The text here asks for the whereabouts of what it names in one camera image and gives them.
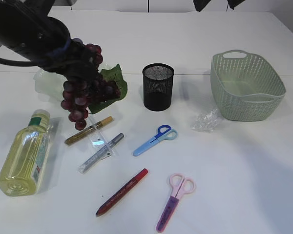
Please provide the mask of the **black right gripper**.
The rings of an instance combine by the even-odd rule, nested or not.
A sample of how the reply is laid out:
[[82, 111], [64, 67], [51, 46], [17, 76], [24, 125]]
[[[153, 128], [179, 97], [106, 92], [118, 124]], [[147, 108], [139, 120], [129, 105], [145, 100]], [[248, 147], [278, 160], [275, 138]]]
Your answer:
[[92, 81], [99, 75], [99, 46], [71, 40], [60, 57], [43, 66], [43, 70], [63, 75], [67, 80]]

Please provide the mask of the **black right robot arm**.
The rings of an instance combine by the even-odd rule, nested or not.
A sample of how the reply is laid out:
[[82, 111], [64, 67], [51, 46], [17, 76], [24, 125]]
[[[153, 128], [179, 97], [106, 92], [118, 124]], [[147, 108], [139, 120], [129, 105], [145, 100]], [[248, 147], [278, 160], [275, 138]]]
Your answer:
[[0, 64], [38, 66], [68, 80], [98, 75], [96, 54], [71, 39], [68, 28], [49, 17], [52, 0], [0, 0], [0, 43], [27, 61], [0, 58]]

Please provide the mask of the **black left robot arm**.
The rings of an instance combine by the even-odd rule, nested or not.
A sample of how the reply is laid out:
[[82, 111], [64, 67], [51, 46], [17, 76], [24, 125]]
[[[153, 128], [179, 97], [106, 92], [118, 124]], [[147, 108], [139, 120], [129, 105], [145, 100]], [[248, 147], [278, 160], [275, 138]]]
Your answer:
[[229, 8], [234, 10], [244, 0], [193, 0], [195, 10], [206, 11], [227, 11]]

